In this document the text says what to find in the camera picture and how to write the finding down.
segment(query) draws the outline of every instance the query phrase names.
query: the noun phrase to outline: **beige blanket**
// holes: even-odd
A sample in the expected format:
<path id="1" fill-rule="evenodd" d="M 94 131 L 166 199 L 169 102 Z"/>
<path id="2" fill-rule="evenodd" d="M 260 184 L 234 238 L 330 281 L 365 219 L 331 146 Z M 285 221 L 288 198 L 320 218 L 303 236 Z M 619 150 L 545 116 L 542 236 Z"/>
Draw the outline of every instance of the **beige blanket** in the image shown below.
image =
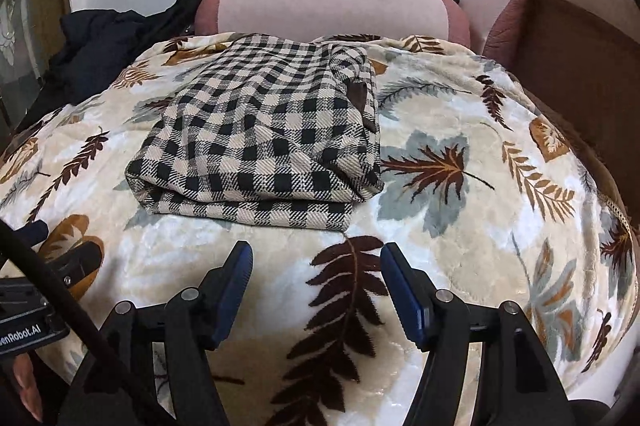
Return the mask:
<path id="1" fill-rule="evenodd" d="M 233 39 L 156 44 L 103 94 L 47 117 L 0 170 L 0 217 L 52 230 L 41 256 L 86 240 L 102 247 L 97 277 L 77 291 L 96 324 L 120 300 L 152 305 L 198 285 L 244 239 L 254 273 L 229 339 L 209 358 L 231 424 L 402 424 L 426 356 L 405 339 L 370 256 L 395 241 L 466 301 L 520 303 L 566 389 L 593 373 L 636 304 L 631 229 L 520 85 L 462 46 L 350 38 L 377 74 L 385 189 L 354 208 L 346 233 L 140 208 L 127 163 L 160 110 Z M 70 380 L 84 349 L 71 334 L 40 354 Z M 473 345 L 459 424 L 470 419 L 478 368 Z M 162 375 L 158 390 L 170 406 Z"/>

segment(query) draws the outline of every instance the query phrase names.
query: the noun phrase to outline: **metal pin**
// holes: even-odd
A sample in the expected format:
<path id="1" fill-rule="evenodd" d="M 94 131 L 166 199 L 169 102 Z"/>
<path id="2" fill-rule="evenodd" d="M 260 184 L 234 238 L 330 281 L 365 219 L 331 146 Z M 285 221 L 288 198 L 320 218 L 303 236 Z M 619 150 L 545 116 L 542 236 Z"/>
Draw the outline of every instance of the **metal pin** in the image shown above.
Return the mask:
<path id="1" fill-rule="evenodd" d="M 505 301 L 502 305 L 504 306 L 504 310 L 510 314 L 517 314 L 520 310 L 520 307 L 515 301 Z"/>
<path id="2" fill-rule="evenodd" d="M 436 298 L 442 303 L 449 303 L 453 300 L 453 293 L 446 289 L 438 289 L 436 291 Z"/>
<path id="3" fill-rule="evenodd" d="M 131 303 L 128 301 L 121 301 L 116 305 L 116 314 L 126 314 L 131 310 Z"/>
<path id="4" fill-rule="evenodd" d="M 182 293 L 180 294 L 180 298 L 182 298 L 185 301 L 193 301 L 195 298 L 198 297 L 200 293 L 198 292 L 198 289 L 194 289 L 193 287 L 190 289 L 185 289 L 184 291 L 182 291 Z"/>

